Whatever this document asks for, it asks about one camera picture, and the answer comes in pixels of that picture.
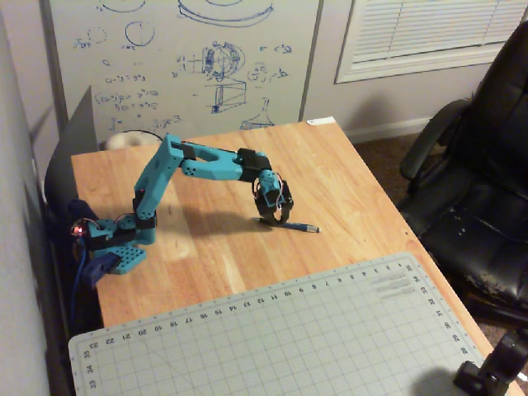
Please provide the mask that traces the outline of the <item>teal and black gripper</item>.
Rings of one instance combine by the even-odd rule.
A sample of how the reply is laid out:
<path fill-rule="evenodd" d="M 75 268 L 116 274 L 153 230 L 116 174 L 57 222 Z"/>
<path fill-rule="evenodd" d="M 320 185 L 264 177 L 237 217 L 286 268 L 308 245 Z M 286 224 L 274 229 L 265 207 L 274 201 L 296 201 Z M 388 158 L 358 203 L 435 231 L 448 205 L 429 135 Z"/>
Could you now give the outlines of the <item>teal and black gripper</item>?
<path fill-rule="evenodd" d="M 255 204 L 260 215 L 259 221 L 268 225 L 285 224 L 290 218 L 294 202 L 290 188 L 278 173 L 261 171 L 257 177 L 257 189 L 254 191 Z M 275 217 L 280 208 L 280 219 Z"/>

